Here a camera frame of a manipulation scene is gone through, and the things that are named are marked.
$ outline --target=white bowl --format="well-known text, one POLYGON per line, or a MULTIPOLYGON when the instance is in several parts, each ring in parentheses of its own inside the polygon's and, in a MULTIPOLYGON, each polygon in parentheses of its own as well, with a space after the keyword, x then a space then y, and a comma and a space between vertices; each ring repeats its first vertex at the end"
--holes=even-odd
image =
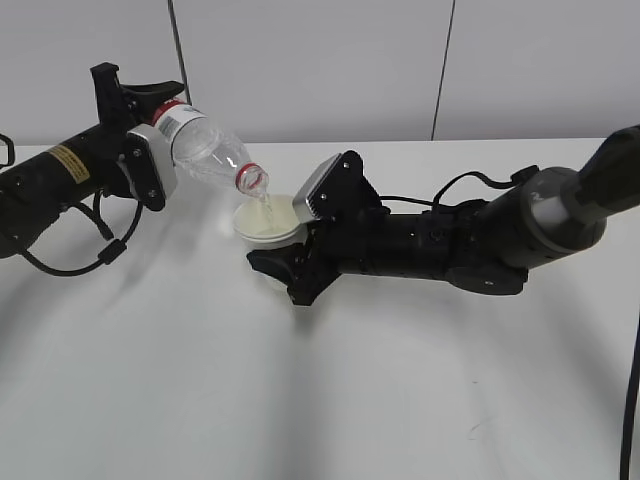
MULTIPOLYGON (((265 215, 264 206, 258 199, 251 199, 238 207, 233 214, 233 229, 244 240, 247 251, 274 250, 294 243, 304 243, 307 228, 298 220, 293 211, 293 197, 290 195, 270 195, 273 211, 273 225, 265 215)), ((285 291, 286 285, 275 278, 264 275, 269 285, 285 291)))

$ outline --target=plastic bottle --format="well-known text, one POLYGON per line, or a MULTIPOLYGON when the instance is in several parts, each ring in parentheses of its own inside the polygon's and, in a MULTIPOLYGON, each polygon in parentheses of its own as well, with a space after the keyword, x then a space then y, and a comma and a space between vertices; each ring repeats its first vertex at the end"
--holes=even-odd
POLYGON ((251 161, 240 139, 191 105, 170 100, 158 108, 151 124, 169 140, 173 161, 191 176, 252 197, 266 195, 269 176, 251 161))

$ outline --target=table surface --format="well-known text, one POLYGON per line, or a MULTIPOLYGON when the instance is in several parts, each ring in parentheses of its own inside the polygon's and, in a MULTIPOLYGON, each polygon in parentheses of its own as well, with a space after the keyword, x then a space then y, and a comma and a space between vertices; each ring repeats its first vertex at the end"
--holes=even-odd
MULTIPOLYGON (((580 168, 599 140, 251 145, 273 193, 357 150, 379 193, 430 197, 477 169, 580 168)), ((45 147, 21 147, 26 159, 45 147)), ((464 180, 448 202, 485 196, 464 180)), ((89 276, 0 270, 0 478, 614 478, 638 316, 638 212, 535 270, 525 292, 343 276, 292 307, 248 268, 242 198, 188 176, 89 276)), ((415 211, 393 204, 398 211, 415 211)), ((123 231, 131 202, 107 202, 123 231)), ((67 213, 34 250, 71 268, 103 243, 67 213)))

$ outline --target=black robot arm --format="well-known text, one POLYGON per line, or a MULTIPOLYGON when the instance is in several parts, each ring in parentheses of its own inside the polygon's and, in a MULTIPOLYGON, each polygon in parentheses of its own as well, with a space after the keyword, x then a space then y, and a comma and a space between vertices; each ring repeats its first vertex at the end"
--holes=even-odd
MULTIPOLYGON (((183 85, 120 85, 117 71, 110 63, 91 69, 97 125, 0 174, 0 258, 18 253, 34 263, 27 249, 72 207, 89 216, 102 235, 112 240, 113 233, 100 217, 101 196, 137 200, 136 224, 143 206, 154 211, 164 208, 177 180, 166 139, 147 123, 160 105, 182 92, 183 85), (81 203, 90 195, 95 195, 93 209, 81 203)), ((13 142, 1 139, 9 153, 4 166, 11 166, 13 142)), ((113 261, 125 249, 127 239, 123 240, 114 240, 96 264, 113 261)), ((64 271, 34 264, 65 276, 64 271)))
POLYGON ((471 172, 510 190, 492 202, 457 206, 440 205, 439 193, 431 210, 396 215, 349 151, 320 165, 294 200, 307 241, 247 258, 254 270, 285 283, 297 305, 311 305, 342 274, 442 280, 514 295, 531 268, 594 245, 606 216, 640 203, 633 175, 639 161, 640 130, 633 127, 607 139, 580 172, 530 167, 503 184, 471 172))

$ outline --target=liquid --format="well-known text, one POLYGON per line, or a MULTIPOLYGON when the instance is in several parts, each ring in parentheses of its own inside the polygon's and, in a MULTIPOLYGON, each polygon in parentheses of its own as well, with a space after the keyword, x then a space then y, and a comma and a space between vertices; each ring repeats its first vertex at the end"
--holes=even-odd
POLYGON ((273 205, 271 205, 271 197, 268 193, 264 192, 258 197, 258 208, 260 209, 260 215, 262 215, 267 224, 267 228, 258 232, 258 235, 275 235, 280 233, 281 229, 276 225, 273 215, 273 205))

